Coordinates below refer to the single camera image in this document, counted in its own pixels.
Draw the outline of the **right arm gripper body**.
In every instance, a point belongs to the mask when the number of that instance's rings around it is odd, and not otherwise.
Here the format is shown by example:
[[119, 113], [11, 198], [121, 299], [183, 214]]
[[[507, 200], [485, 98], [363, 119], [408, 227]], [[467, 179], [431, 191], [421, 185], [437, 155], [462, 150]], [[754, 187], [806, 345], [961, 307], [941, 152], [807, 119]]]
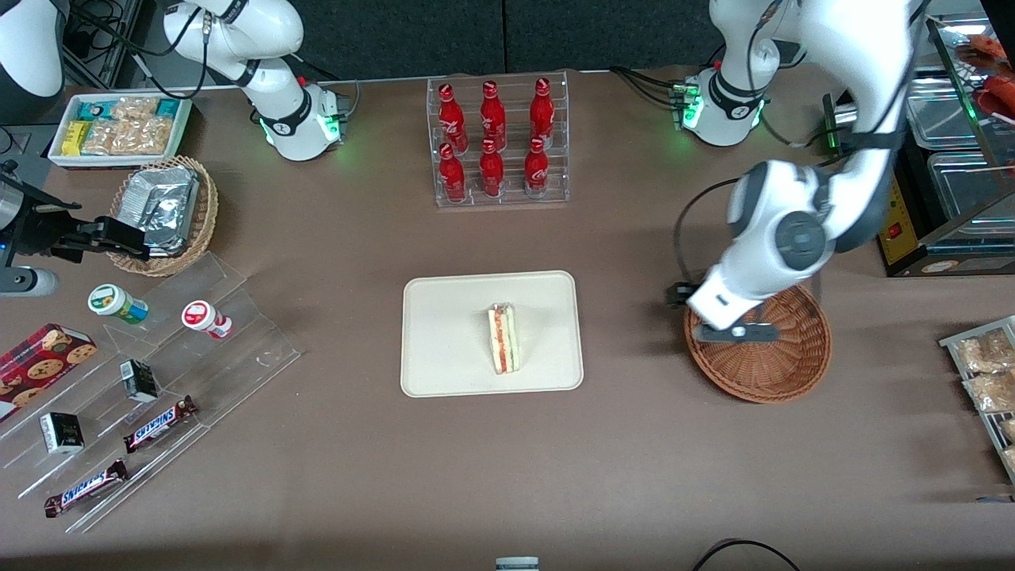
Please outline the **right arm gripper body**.
[[33, 190], [25, 193], [12, 184], [2, 185], [2, 262], [15, 255], [57, 257], [80, 263], [83, 253], [94, 251], [88, 223], [71, 215], [81, 209], [77, 202], [64, 202]]

